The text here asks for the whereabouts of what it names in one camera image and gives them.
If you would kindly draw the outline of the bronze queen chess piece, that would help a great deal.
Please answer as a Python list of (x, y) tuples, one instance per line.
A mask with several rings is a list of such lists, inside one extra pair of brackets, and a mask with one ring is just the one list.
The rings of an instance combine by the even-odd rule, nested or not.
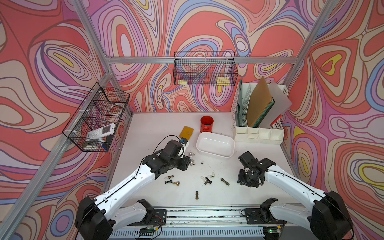
[(221, 178), (221, 181), (226, 184), (227, 186), (230, 186), (229, 182), (227, 182), (224, 178)]

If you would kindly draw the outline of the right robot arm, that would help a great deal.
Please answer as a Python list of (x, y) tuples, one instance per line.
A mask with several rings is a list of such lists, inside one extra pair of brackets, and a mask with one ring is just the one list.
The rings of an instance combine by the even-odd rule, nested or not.
[(250, 152), (239, 156), (243, 165), (238, 184), (258, 188), (268, 182), (299, 201), (301, 207), (265, 200), (259, 208), (259, 219), (266, 223), (285, 221), (311, 231), (319, 240), (343, 240), (354, 232), (353, 221), (343, 198), (336, 192), (324, 192), (288, 174), (274, 161), (256, 159)]

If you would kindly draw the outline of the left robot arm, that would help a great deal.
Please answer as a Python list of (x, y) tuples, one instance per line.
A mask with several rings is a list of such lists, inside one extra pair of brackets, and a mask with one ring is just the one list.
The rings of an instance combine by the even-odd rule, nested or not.
[(123, 204), (169, 170), (186, 171), (191, 164), (191, 158), (186, 155), (188, 145), (185, 138), (168, 141), (164, 149), (144, 157), (139, 167), (116, 186), (93, 199), (82, 199), (75, 227), (83, 239), (106, 240), (114, 231), (143, 221), (147, 213), (153, 211), (146, 200), (139, 200), (125, 208)]

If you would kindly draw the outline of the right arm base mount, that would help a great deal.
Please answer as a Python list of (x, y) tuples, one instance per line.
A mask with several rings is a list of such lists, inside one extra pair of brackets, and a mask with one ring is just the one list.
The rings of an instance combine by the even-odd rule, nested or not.
[(248, 225), (285, 225), (287, 221), (275, 219), (271, 213), (260, 208), (244, 209), (244, 216)]

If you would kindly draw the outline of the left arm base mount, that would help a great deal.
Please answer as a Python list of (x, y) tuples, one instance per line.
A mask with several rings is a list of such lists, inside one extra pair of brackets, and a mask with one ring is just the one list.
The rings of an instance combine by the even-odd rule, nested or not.
[(143, 220), (138, 223), (132, 223), (130, 226), (148, 226), (148, 225), (159, 225), (163, 226), (167, 221), (167, 210), (166, 209), (155, 209), (149, 211)]

